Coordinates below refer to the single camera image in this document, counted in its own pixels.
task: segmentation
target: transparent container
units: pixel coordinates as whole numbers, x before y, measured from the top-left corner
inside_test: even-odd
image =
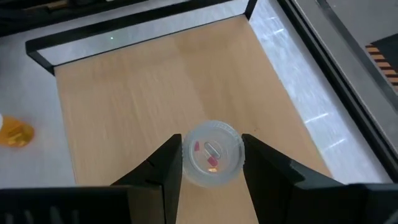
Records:
[[[185,136],[182,156],[183,173],[190,182],[214,187],[239,175],[244,164],[244,144],[230,125],[207,121]]]
[[[0,114],[0,145],[23,147],[31,142],[33,136],[34,129],[31,125]]]

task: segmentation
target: white surface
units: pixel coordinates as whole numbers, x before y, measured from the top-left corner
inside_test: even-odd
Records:
[[[36,133],[34,140],[18,151],[0,147],[0,188],[75,184],[55,79],[25,54],[25,41],[164,2],[144,2],[0,39],[0,112],[29,122]],[[82,40],[46,54],[58,55],[56,60],[92,54],[127,41],[221,19],[243,12],[243,7],[242,1],[216,6],[207,13],[196,12],[194,17],[184,14],[166,19],[168,23],[128,27],[126,32],[116,30],[92,37],[90,43],[82,44]],[[390,182],[280,6],[274,0],[259,0],[251,24],[335,179],[343,183]]]

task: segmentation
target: yellow object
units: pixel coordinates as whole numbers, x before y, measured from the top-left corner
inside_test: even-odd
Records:
[[[26,146],[34,136],[34,129],[29,124],[11,116],[0,114],[0,144],[11,147]]]

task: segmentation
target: striped orange and black object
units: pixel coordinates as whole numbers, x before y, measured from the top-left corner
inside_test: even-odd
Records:
[[[367,45],[366,50],[369,52],[373,60],[377,63],[378,67],[382,70],[383,74],[390,81],[392,86],[398,91],[398,72],[391,67],[390,63],[386,60],[379,49],[374,45]]]

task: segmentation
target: wooden board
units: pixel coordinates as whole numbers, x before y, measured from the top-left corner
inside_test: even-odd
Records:
[[[245,17],[56,68],[76,181],[108,185],[174,133],[209,119],[330,175]],[[178,223],[257,223],[243,174],[202,189],[184,178]]]

